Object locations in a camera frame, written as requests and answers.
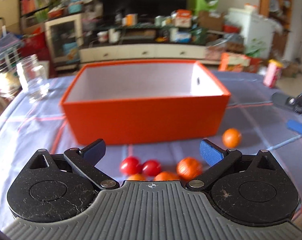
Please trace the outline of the wooden shelf unit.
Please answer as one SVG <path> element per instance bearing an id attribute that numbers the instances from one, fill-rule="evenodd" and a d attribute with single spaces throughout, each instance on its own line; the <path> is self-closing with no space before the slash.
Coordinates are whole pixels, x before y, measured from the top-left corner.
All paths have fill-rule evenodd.
<path id="1" fill-rule="evenodd" d="M 259 13 L 279 22 L 289 31 L 291 26 L 293 0 L 260 0 Z"/>

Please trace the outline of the orange cardboard box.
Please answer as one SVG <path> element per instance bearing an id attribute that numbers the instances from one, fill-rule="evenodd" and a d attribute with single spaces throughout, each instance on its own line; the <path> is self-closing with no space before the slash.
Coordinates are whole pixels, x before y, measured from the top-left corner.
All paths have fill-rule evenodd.
<path id="1" fill-rule="evenodd" d="M 215 135 L 230 92 L 193 60 L 84 65 L 61 99 L 78 143 L 146 144 Z"/>

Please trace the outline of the dark bookshelf with books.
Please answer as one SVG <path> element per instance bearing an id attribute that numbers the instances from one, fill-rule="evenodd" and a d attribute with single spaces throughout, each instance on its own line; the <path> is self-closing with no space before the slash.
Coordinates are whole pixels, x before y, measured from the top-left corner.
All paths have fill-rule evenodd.
<path id="1" fill-rule="evenodd" d="M 20 0 L 20 24 L 22 28 L 46 22 L 49 14 L 61 8 L 61 0 Z"/>

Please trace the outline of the orange tangerine under gripper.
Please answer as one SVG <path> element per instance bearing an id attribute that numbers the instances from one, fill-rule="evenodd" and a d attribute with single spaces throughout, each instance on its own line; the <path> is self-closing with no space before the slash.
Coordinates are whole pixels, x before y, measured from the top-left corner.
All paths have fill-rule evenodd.
<path id="1" fill-rule="evenodd" d="M 172 172 L 161 172 L 157 176 L 154 177 L 154 181 L 173 181 L 173 180 L 180 180 L 180 177 Z"/>

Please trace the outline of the white tv cabinet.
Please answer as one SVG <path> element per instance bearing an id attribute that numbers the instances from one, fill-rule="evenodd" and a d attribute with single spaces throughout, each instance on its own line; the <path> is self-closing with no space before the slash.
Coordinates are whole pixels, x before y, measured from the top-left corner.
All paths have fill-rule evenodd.
<path id="1" fill-rule="evenodd" d="M 187 28 L 136 25 L 98 27 L 91 40 L 79 49 L 80 62 L 93 63 L 128 59 L 205 60 L 208 49 L 192 40 Z"/>

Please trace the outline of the brown cardboard box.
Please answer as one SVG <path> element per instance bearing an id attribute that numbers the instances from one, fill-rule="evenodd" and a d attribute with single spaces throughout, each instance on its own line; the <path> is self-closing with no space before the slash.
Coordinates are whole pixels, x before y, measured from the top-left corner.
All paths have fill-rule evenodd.
<path id="1" fill-rule="evenodd" d="M 215 11 L 201 10 L 198 14 L 198 25 L 213 31 L 222 31 L 224 25 L 224 14 Z"/>

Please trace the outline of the lone orange tangerine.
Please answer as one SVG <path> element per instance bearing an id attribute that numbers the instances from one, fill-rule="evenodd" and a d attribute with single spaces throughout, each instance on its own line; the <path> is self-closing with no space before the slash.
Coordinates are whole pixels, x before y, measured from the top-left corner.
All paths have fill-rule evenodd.
<path id="1" fill-rule="evenodd" d="M 242 134 L 235 128 L 227 129 L 222 135 L 222 143 L 226 148 L 236 148 L 240 145 Z"/>

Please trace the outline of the clear glass jar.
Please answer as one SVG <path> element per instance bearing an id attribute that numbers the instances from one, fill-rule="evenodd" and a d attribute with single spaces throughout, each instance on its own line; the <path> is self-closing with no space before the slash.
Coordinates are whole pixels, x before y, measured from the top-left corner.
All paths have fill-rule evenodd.
<path id="1" fill-rule="evenodd" d="M 35 103 L 48 94 L 46 70 L 39 63 L 36 54 L 23 58 L 17 63 L 16 69 L 22 90 L 27 94 L 30 103 Z"/>

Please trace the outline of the plaid blue tablecloth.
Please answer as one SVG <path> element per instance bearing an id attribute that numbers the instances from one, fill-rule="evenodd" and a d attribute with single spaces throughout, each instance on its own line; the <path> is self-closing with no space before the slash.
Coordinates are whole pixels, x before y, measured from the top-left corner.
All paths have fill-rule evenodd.
<path id="1" fill-rule="evenodd" d="M 262 83 L 262 77 L 251 73 L 216 72 L 216 77 L 231 93 L 229 105 L 218 133 L 211 137 L 222 144 L 222 134 L 229 128 L 242 135 L 239 150 L 256 154 L 260 149 L 272 152 L 286 170 L 302 196 L 302 137 L 286 126 L 288 120 L 302 123 L 302 115 L 272 105 L 273 89 Z M 35 104 L 21 93 L 0 116 L 0 229 L 6 228 L 13 215 L 7 204 L 7 191 L 36 150 L 62 153 L 78 147 L 59 102 L 73 77 L 58 77 L 49 81 L 49 93 Z M 174 172 L 185 157 L 200 158 L 199 139 L 142 145 L 108 146 L 97 167 L 117 181 L 121 161 L 135 156 L 144 162 L 156 159 L 164 171 Z"/>

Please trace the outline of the large orange tangerine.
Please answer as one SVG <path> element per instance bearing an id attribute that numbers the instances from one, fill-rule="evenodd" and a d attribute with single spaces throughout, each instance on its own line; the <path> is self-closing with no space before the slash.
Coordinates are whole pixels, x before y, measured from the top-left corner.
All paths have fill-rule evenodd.
<path id="1" fill-rule="evenodd" d="M 193 180 L 203 172 L 203 165 L 197 159 L 186 157 L 179 161 L 176 172 L 183 180 Z"/>

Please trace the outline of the red cherry tomato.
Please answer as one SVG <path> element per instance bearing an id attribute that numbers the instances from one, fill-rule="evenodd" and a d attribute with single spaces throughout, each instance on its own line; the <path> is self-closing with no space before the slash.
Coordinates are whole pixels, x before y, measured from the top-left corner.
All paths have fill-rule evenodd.
<path id="1" fill-rule="evenodd" d="M 142 173 L 142 165 L 136 157 L 127 157 L 120 163 L 120 172 L 126 176 Z"/>
<path id="2" fill-rule="evenodd" d="M 155 159 L 150 159 L 142 164 L 142 173 L 147 177 L 155 177 L 160 174 L 161 171 L 161 164 Z"/>

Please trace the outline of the pink yellow-lidded canister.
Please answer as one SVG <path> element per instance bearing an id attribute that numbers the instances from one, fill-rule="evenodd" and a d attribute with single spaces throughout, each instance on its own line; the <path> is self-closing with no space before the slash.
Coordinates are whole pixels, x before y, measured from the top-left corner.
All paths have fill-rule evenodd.
<path id="1" fill-rule="evenodd" d="M 263 84 L 266 87 L 274 88 L 276 85 L 276 82 L 281 76 L 281 72 L 284 65 L 277 60 L 269 60 L 269 64 L 267 67 L 267 71 L 265 74 L 265 77 L 263 79 Z"/>

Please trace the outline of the white glass-door side cabinet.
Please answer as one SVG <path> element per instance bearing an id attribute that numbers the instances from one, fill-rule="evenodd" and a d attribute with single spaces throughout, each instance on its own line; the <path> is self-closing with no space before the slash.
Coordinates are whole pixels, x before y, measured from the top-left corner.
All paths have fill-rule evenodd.
<path id="1" fill-rule="evenodd" d="M 54 18 L 44 24 L 46 42 L 54 63 L 78 63 L 83 45 L 82 14 Z"/>

